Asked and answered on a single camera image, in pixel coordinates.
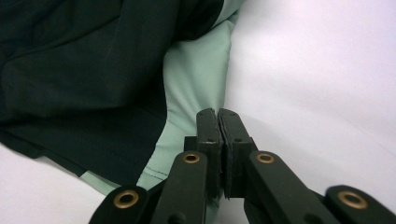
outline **dark green fabric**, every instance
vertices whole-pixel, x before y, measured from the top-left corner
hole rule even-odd
[[[166,121],[163,57],[220,0],[0,0],[0,141],[134,184]]]

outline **clamp jaw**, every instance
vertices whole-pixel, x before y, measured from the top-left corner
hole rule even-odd
[[[250,224],[396,223],[370,195],[336,186],[323,197],[308,189],[276,154],[259,151],[239,116],[221,109],[197,114],[197,136],[185,138],[170,174],[153,189],[113,190],[91,224],[203,224],[206,202],[244,198]]]

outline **clamp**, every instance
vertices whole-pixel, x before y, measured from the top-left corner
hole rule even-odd
[[[310,190],[280,157],[259,151],[231,110],[205,109],[167,180],[150,190],[122,186],[106,196],[90,224],[203,224],[208,200],[244,198],[250,224],[393,224],[396,216],[349,186]]]

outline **light green fabric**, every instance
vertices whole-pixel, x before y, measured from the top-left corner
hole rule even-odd
[[[225,20],[230,20],[231,15],[233,15],[241,6],[245,0],[224,0],[223,7],[213,26],[217,26]]]
[[[196,135],[196,114],[222,107],[232,29],[233,23],[225,21],[207,35],[176,42],[168,50],[163,65],[167,121],[138,186],[150,189],[164,180],[183,151],[184,137]]]
[[[80,178],[105,195],[120,186],[89,171],[85,172]]]

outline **white background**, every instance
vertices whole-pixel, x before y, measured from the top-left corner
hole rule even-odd
[[[226,108],[260,150],[323,194],[362,189],[396,213],[396,2],[247,0]],[[0,148],[2,223],[88,223],[104,196],[47,159]],[[247,223],[242,200],[217,223]]]

